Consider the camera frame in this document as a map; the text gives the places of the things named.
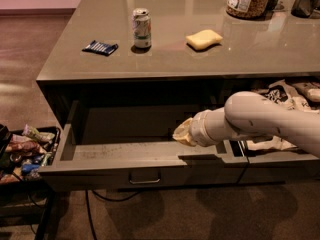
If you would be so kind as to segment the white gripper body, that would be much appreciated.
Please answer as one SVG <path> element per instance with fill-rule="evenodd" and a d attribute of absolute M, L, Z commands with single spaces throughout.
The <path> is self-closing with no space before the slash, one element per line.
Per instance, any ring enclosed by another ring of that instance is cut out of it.
<path fill-rule="evenodd" d="M 208 147 L 216 145 L 229 137 L 228 124 L 223 108 L 204 110 L 191 120 L 189 134 L 196 145 Z"/>

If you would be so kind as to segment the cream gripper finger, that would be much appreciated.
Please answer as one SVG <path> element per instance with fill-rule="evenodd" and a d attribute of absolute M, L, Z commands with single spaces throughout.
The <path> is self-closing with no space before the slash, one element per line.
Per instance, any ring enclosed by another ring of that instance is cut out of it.
<path fill-rule="evenodd" d="M 173 139 L 177 142 L 187 145 L 190 147 L 194 147 L 196 142 L 193 140 L 192 136 L 189 133 L 189 127 L 191 124 L 192 118 L 186 119 L 182 122 L 173 132 Z"/>

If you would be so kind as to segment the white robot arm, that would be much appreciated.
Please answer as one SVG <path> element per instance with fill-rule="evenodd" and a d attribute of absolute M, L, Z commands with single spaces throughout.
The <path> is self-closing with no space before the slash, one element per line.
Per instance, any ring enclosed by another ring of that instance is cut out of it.
<path fill-rule="evenodd" d="M 289 110 L 250 91 L 234 93 L 222 108 L 198 112 L 173 133 L 184 145 L 202 147 L 265 136 L 278 136 L 320 157 L 319 114 Z"/>

